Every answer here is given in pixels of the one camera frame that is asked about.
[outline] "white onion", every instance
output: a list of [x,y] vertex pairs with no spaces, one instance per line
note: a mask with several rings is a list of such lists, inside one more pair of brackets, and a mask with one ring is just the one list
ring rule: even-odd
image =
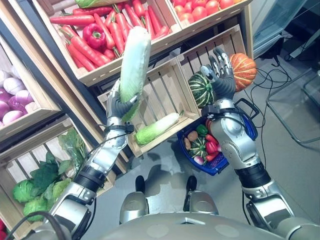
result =
[[24,83],[20,79],[15,77],[9,77],[5,79],[3,82],[3,87],[9,94],[12,95],[16,95],[16,93],[20,90],[26,89]]

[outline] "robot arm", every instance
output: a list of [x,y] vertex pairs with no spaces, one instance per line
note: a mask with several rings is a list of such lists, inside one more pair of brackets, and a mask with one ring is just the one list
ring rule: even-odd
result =
[[245,132],[241,112],[233,103],[236,83],[229,58],[219,48],[213,52],[218,63],[210,56],[212,67],[203,65],[200,71],[212,84],[215,102],[202,110],[202,116],[212,120],[209,131],[239,177],[249,199],[246,207],[254,225],[289,239],[310,222],[297,220],[277,183],[265,170],[255,142]]

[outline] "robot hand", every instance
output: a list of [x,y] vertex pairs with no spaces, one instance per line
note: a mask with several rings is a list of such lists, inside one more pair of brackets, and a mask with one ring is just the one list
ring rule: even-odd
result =
[[211,65],[202,65],[200,71],[212,84],[214,99],[232,100],[236,91],[232,65],[227,54],[219,47],[213,49],[213,53],[218,60],[209,55]]

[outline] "striped squash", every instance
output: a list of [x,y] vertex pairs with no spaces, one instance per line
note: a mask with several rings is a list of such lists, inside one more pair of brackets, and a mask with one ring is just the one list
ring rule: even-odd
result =
[[192,91],[195,102],[199,108],[214,103],[214,95],[211,83],[200,71],[196,72],[189,80],[188,84]]

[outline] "green cabbage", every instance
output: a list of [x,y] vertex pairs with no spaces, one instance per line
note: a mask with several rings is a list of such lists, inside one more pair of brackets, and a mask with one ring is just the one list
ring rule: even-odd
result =
[[32,180],[18,182],[12,190],[13,198],[20,203],[33,200],[35,197],[31,195],[31,192],[34,187],[35,184]]
[[79,8],[93,8],[124,2],[125,0],[75,0]]
[[[30,213],[34,213],[37,211],[48,211],[47,208],[47,200],[43,197],[36,197],[35,199],[27,202],[24,205],[23,214],[27,216]],[[44,217],[41,215],[36,215],[29,217],[28,220],[31,222],[41,221]]]

